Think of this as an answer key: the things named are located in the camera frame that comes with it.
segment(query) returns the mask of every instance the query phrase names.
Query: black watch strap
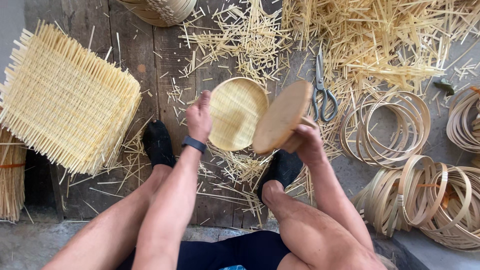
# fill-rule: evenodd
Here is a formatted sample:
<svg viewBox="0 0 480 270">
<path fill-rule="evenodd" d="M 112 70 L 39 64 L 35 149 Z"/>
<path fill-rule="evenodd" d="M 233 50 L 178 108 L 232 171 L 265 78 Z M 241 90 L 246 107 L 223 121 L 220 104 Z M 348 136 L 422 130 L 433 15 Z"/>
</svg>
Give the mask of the black watch strap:
<svg viewBox="0 0 480 270">
<path fill-rule="evenodd" d="M 198 149 L 202 154 L 205 154 L 205 150 L 207 149 L 207 146 L 204 143 L 202 143 L 201 141 L 197 141 L 188 135 L 185 136 L 183 142 L 181 143 L 182 147 L 185 147 L 186 145 Z"/>
</svg>

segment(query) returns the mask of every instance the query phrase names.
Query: black sock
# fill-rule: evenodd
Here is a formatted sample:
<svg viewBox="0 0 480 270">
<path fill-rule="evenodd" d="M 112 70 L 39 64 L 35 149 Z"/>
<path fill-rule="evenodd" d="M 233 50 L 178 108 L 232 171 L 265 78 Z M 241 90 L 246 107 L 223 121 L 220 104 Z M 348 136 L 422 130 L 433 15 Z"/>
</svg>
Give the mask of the black sock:
<svg viewBox="0 0 480 270">
<path fill-rule="evenodd" d="M 175 156 L 172 150 L 172 141 L 168 130 L 160 120 L 148 123 L 142 137 L 145 152 L 153 166 L 164 164 L 173 168 Z"/>
<path fill-rule="evenodd" d="M 289 154 L 285 150 L 279 150 L 275 153 L 268 171 L 263 175 L 258 185 L 257 196 L 260 202 L 263 203 L 262 188 L 267 181 L 277 180 L 282 183 L 283 189 L 285 189 L 297 178 L 302 167 L 303 162 L 296 152 Z"/>
</svg>

